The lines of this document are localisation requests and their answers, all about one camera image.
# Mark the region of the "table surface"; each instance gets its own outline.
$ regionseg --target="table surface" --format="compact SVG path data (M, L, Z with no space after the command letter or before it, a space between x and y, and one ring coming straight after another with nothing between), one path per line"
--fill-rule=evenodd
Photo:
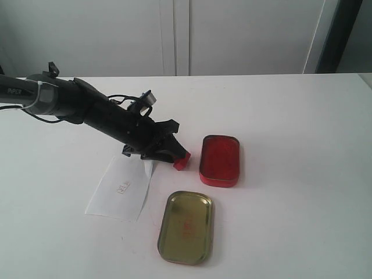
M372 90L357 74L84 78L104 94L152 89L152 117L174 119L184 171L156 165L137 222L85 215L123 145L86 125L1 111L1 278L371 278ZM233 188L201 183L203 137L241 143ZM167 197L215 204L200 266L164 261Z

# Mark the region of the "tin lid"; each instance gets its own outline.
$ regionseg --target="tin lid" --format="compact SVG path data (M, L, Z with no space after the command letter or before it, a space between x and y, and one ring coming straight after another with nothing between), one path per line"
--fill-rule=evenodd
M206 259L212 241L212 200L204 194L178 191L164 211L158 251L164 260L198 264Z
M199 174L204 184L232 187L239 179L239 141L227 135L208 135L203 140Z

